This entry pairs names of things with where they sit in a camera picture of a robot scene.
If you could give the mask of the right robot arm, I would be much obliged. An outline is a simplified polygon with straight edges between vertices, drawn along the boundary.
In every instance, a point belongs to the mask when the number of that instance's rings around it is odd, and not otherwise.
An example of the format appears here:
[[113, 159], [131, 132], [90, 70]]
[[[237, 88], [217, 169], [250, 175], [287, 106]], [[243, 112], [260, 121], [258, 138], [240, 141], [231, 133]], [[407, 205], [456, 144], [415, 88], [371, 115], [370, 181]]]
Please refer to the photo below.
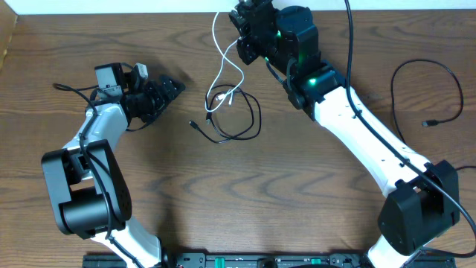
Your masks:
[[322, 59], [309, 8], [241, 1], [229, 17], [239, 32], [241, 60], [263, 58], [283, 73], [293, 106], [335, 135], [375, 179], [385, 203], [380, 238], [367, 252], [372, 267], [409, 265], [459, 222], [455, 168], [416, 153], [371, 113], [349, 80]]

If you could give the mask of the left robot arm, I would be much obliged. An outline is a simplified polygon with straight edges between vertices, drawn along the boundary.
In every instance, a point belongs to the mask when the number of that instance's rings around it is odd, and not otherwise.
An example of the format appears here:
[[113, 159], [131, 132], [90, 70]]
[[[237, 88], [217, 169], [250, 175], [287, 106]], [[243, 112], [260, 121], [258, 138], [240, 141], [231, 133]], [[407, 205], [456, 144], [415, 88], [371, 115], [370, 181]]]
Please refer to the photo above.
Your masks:
[[84, 267], [176, 267], [177, 261], [132, 215], [132, 198], [114, 155], [133, 118], [146, 126], [185, 89], [167, 75], [148, 78], [137, 63], [95, 67], [85, 121], [61, 149], [45, 153], [41, 166], [58, 229], [108, 247], [110, 255], [88, 254]]

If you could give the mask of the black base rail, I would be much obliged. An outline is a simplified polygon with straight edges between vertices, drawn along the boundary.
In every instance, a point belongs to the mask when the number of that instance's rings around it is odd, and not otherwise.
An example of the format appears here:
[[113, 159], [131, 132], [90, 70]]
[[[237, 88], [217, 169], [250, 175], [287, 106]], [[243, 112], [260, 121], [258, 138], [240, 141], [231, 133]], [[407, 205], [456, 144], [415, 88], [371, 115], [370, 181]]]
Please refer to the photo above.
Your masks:
[[[83, 268], [128, 267], [117, 255], [84, 255]], [[207, 255], [188, 252], [171, 257], [153, 267], [177, 268], [261, 268], [261, 267], [373, 267], [370, 261], [360, 254], [332, 255]], [[455, 268], [454, 258], [441, 258], [420, 255], [403, 267]]]

